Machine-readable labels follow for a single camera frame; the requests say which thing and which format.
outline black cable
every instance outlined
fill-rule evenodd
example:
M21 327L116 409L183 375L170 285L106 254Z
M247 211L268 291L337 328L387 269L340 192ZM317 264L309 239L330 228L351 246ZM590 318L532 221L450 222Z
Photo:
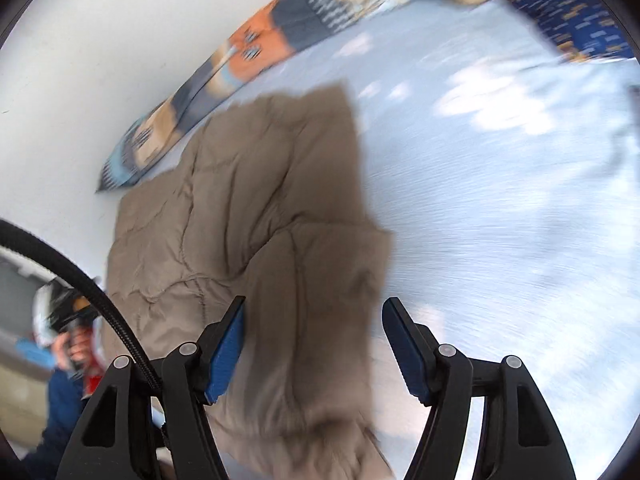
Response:
M161 398L162 381L122 314L102 289L72 261L38 237L0 219L0 246L26 256L65 280L87 298L111 325L140 367L153 395Z

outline blue gripper pad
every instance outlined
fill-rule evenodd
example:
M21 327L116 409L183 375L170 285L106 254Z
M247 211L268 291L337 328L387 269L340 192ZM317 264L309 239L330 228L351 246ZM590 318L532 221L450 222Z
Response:
M240 358L244 342L244 306L241 306L222 336L218 348L211 360L211 375L207 389L204 391L209 402L216 402L226 392L231 375Z
M430 391L424 361L400 315L387 301L382 306L382 326L409 393L418 397L423 405L428 406Z

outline blue sleeve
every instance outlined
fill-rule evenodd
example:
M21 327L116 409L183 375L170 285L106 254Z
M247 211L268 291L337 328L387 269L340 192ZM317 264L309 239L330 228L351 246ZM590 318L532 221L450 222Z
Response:
M33 480L55 480L58 466L82 412L82 380L56 370L47 389L49 417L38 447L22 463Z

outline hand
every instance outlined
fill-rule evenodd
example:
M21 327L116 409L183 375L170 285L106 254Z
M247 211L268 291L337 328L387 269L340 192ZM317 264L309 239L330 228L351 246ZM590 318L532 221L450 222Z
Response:
M65 346L71 339L72 344L68 353ZM69 372L72 370L69 358L76 363L89 364L91 361L91 329L77 327L73 333L60 334L51 345L51 352L56 359L56 368Z

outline bed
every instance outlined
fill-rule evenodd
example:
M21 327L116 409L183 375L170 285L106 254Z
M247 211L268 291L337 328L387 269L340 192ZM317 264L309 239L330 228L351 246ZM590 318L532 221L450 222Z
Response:
M640 411L639 131L628 90L640 66L563 62L503 0L416 0L297 54L222 108L337 80L358 116L370 210L395 235L384 296L467 355L521 357L577 477L597 478ZM146 178L174 166L189 137ZM428 412L378 325L372 358L377 437L402 478ZM481 415L474 402L460 479Z

